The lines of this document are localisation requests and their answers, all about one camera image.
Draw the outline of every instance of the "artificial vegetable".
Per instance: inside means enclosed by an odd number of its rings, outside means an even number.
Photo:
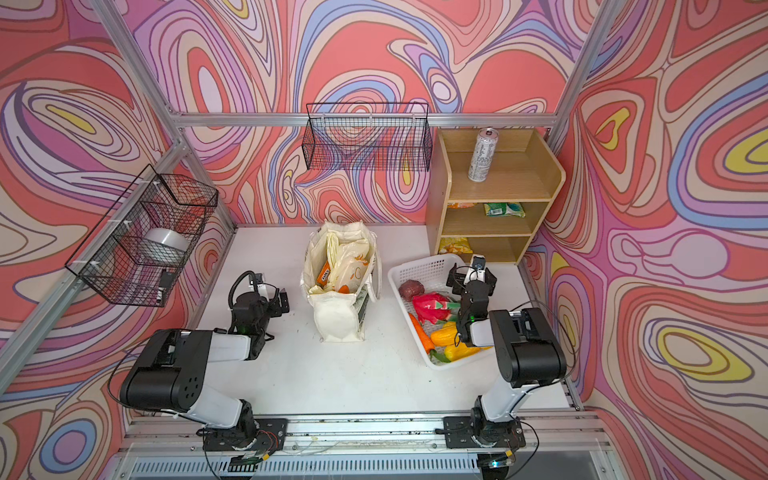
[[[437,292],[425,293],[423,295],[416,295],[413,297],[413,308],[416,310],[416,315],[419,316],[419,320],[422,322],[429,321],[430,323],[437,323],[438,320],[445,320],[451,316],[451,311],[440,308],[435,308],[435,305],[440,306],[449,303],[450,300],[440,295]]]
[[[430,351],[435,349],[435,344],[432,343],[432,341],[429,339],[426,333],[424,333],[424,329],[421,325],[419,325],[419,321],[416,319],[416,317],[413,316],[412,313],[409,313],[408,316],[411,317],[411,323],[413,323],[413,328],[416,329],[416,333],[419,334],[419,340],[422,341],[422,346],[424,347],[424,351],[429,353]]]
[[[419,324],[419,321],[416,320],[416,317],[414,317],[412,313],[409,313],[408,316],[411,317],[411,323],[413,323],[413,328],[416,329],[416,333],[419,335],[419,339],[422,341],[422,347],[424,347],[424,351],[427,352],[429,357],[436,359],[439,362],[450,363],[451,361],[448,360],[447,356],[437,351],[437,349],[435,348],[435,344],[432,343],[432,341],[429,339],[427,334],[424,333],[424,329]]]
[[[463,359],[470,355],[475,355],[482,350],[478,346],[467,346],[466,343],[461,342],[458,346],[448,345],[445,348],[445,356],[448,360],[455,362],[456,360]]]
[[[435,330],[429,338],[437,346],[453,345],[456,338],[456,322],[448,322],[440,330]]]

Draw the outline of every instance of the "yellow bell pepper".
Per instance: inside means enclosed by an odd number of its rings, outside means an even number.
[[[452,344],[446,346],[445,356],[448,357],[448,360],[455,362],[456,360],[463,359],[470,355],[475,355],[480,350],[482,350],[482,348],[478,346],[467,346],[466,343],[461,342],[458,346],[453,346]]]
[[[447,325],[440,330],[432,332],[429,336],[435,346],[448,346],[453,345],[456,338],[456,322],[448,322]]]

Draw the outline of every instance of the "toy carrot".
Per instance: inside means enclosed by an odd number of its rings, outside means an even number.
[[[415,328],[416,333],[419,334],[419,339],[422,341],[422,347],[424,347],[424,351],[427,352],[429,356],[434,356],[437,360],[443,363],[450,363],[451,361],[448,360],[448,358],[445,355],[441,354],[440,352],[437,351],[437,349],[435,349],[435,344],[424,332],[424,329],[422,328],[422,326],[419,325],[419,321],[416,319],[416,317],[414,317],[412,313],[409,313],[408,315],[411,317],[411,323],[413,323],[413,328]]]

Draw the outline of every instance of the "green snack package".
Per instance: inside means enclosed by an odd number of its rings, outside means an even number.
[[[503,217],[506,215],[506,204],[483,204],[485,214],[489,217]]]
[[[507,204],[507,215],[515,215],[516,217],[525,217],[525,210],[523,210],[523,206],[518,202],[512,202],[510,204]]]

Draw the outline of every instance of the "shelf compartment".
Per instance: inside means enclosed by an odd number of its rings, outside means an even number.
[[[504,129],[488,179],[473,182],[468,171],[476,139],[476,129],[437,130],[425,216],[430,252],[439,252],[444,237],[467,237],[489,261],[517,263],[562,188],[565,170],[538,131]],[[520,202],[525,217],[486,217],[482,205],[448,208],[495,202]]]
[[[533,165],[522,152],[499,152],[493,156],[488,179],[469,180],[472,152],[448,152],[453,172],[450,202],[549,201],[552,193],[544,186]]]
[[[442,237],[529,237],[547,210],[545,202],[523,202],[525,217],[488,217],[483,204],[445,211]]]
[[[485,256],[488,262],[517,263],[528,245],[530,237],[473,237],[469,239],[472,251]],[[463,253],[460,257],[468,262],[471,253]]]

